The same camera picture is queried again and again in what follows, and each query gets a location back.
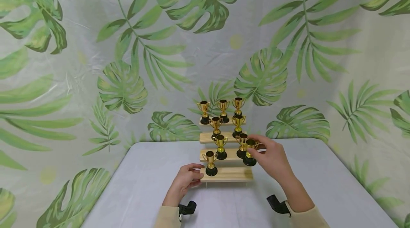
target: fabric backdrop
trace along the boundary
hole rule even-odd
[[[78,228],[132,144],[235,96],[410,227],[410,0],[0,1],[1,228]]]

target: wooden shelf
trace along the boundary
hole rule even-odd
[[[214,153],[216,152],[216,148],[215,148],[215,149],[202,149],[201,152],[200,152],[200,155],[199,155],[199,160],[200,160],[201,162],[206,162],[205,159],[204,159],[204,157],[203,157],[202,155],[205,154],[205,153],[206,153],[207,151],[209,151],[209,150],[212,150]],[[224,163],[227,162],[227,161],[241,161],[241,162],[242,162],[242,159],[239,158],[239,157],[236,155],[237,150],[238,150],[238,148],[230,148],[230,149],[226,149],[226,148],[225,148],[225,152],[226,152],[226,154],[227,154],[226,159],[224,159],[224,160],[216,160],[215,163],[217,163],[217,162],[219,162],[219,161],[223,161]]]
[[[232,116],[228,116],[228,118],[229,118],[229,122],[228,122],[228,123],[221,123],[221,126],[235,126],[234,123],[232,122]],[[201,126],[209,126],[209,127],[210,127],[210,124],[208,124],[208,125],[202,124],[202,123],[201,123],[201,118],[199,118],[198,123],[199,123],[199,125],[201,125]]]
[[[221,134],[228,138],[229,143],[238,143],[235,138],[232,136],[232,131],[221,131]],[[199,134],[199,142],[201,144],[214,144],[214,141],[211,139],[213,132],[203,132]]]
[[[237,168],[217,166],[216,168],[218,173],[215,176],[208,176],[205,172],[206,168],[202,168],[200,172],[204,174],[204,177],[201,182],[251,182],[253,180],[252,169],[248,166]]]

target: table surface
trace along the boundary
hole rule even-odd
[[[322,141],[277,139],[292,169],[331,228],[397,228]],[[199,142],[145,142],[133,145],[103,191],[83,228],[150,228],[179,168],[199,163]],[[227,144],[227,148],[237,144]],[[274,212],[266,198],[285,200],[280,185],[257,164],[249,183],[208,183],[188,192],[182,203],[197,203],[183,228],[287,228],[289,217]]]

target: gold trophy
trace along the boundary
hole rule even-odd
[[[226,101],[225,99],[221,99],[218,102],[218,108],[221,110],[222,123],[224,124],[229,122],[228,114],[226,113],[226,109],[228,109],[229,103],[230,102]]]
[[[242,97],[236,97],[235,99],[232,99],[232,104],[236,109],[234,115],[242,114],[241,108],[245,104],[245,99]]]
[[[217,153],[217,159],[218,160],[224,160],[227,157],[227,154],[225,152],[224,145],[228,142],[228,138],[224,137],[223,135],[219,134],[216,137],[214,137],[214,142],[216,145],[218,145],[218,149],[216,149]]]
[[[221,126],[222,118],[219,117],[212,117],[211,120],[211,127],[214,128],[213,134],[211,136],[212,140],[219,134],[221,134],[221,131],[219,130],[219,127]]]
[[[209,104],[211,102],[207,102],[207,101],[201,101],[201,102],[197,102],[197,106],[199,108],[199,110],[202,112],[202,116],[201,116],[201,124],[203,125],[208,125],[209,124],[209,114],[208,114],[208,109],[209,109]]]
[[[202,155],[206,162],[208,163],[205,169],[205,173],[208,176],[215,176],[218,173],[218,169],[216,168],[214,161],[218,157],[218,153],[215,153],[211,150],[207,151],[205,154]]]
[[[245,158],[247,139],[248,135],[245,133],[241,133],[239,136],[236,137],[236,141],[238,142],[238,144],[240,144],[239,149],[236,152],[236,155],[241,159]]]
[[[235,131],[232,133],[233,138],[236,138],[242,133],[241,125],[245,122],[246,116],[240,114],[232,117],[232,123],[236,126]]]
[[[243,163],[246,166],[255,166],[256,160],[252,157],[252,155],[248,152],[249,148],[256,149],[259,146],[259,142],[255,142],[253,139],[246,140],[246,153],[245,158],[243,158]]]

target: person's left hand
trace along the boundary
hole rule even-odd
[[[204,166],[195,163],[182,166],[173,180],[162,206],[177,207],[190,188],[200,185],[200,179],[204,177],[204,174],[197,170],[200,168],[204,168]]]

